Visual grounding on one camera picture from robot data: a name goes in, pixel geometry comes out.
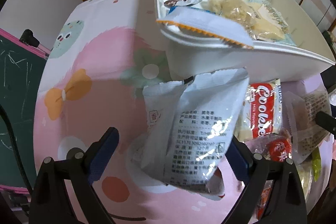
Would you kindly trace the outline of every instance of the metal screw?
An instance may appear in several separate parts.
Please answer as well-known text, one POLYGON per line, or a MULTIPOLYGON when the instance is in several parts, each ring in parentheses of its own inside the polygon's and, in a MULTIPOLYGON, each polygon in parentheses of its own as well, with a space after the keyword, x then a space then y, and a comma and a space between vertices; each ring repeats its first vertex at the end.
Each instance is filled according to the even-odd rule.
POLYGON ((49 162, 51 162, 51 158, 50 158, 50 157, 46 157, 46 158, 43 160, 43 162, 44 162, 45 164, 48 164, 49 162))
POLYGON ((292 165, 294 163, 291 158, 286 158, 286 162, 290 165, 292 165))
POLYGON ((256 160, 261 160, 263 158, 263 156, 259 153, 254 153, 253 154, 253 157, 256 159, 256 160))
POLYGON ((75 158, 76 159, 81 159, 82 157, 84 156, 84 153, 83 152, 77 152, 76 154, 75 154, 75 158))

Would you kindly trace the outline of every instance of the white wall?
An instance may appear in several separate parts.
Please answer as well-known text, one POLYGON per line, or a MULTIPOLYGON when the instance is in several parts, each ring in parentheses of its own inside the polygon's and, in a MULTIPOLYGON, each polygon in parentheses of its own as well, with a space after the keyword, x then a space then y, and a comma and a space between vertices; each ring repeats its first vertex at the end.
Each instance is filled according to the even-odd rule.
POLYGON ((82 0, 7 0, 0 11, 0 28, 20 38, 31 29, 51 49, 70 13, 82 0))

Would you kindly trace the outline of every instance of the red dot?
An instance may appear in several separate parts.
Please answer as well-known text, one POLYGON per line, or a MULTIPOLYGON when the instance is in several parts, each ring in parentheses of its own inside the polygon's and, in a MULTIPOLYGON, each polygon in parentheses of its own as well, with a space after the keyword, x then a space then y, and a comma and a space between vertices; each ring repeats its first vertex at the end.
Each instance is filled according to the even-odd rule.
POLYGON ((114 202, 124 202, 129 197, 127 185, 117 177, 104 178, 101 188, 104 194, 114 202))

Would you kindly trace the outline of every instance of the green chalkboard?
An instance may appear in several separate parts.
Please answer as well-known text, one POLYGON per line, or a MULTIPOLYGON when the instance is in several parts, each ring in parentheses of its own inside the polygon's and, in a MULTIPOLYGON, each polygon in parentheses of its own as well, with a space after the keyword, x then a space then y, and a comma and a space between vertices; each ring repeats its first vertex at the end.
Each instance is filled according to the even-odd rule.
MULTIPOLYGON (((45 63, 45 59, 0 36, 0 104, 11 121, 21 160, 32 186, 36 179, 33 153, 34 112, 45 63)), ((0 184, 25 187, 2 119, 0 184)))

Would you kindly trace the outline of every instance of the pink table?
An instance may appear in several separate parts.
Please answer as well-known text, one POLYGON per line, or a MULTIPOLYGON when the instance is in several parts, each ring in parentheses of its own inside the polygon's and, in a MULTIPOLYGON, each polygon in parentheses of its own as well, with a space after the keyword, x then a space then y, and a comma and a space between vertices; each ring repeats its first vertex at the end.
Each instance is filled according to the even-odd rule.
MULTIPOLYGON (((93 184, 110 214, 145 218, 142 223, 181 223, 183 218, 184 223, 218 224, 241 191, 226 160, 219 166, 226 195, 211 199, 162 185, 134 164, 134 151, 147 130, 142 87, 170 80, 167 40, 156 26, 153 9, 154 0, 89 0, 72 12, 38 91, 36 169, 47 156, 63 160, 72 147, 86 150, 113 126, 120 132, 119 145, 93 184)), ((326 177, 329 162, 324 166, 326 177)), ((317 196, 325 187, 324 177, 317 196)), ((78 219, 86 222, 71 184, 67 188, 78 219)))

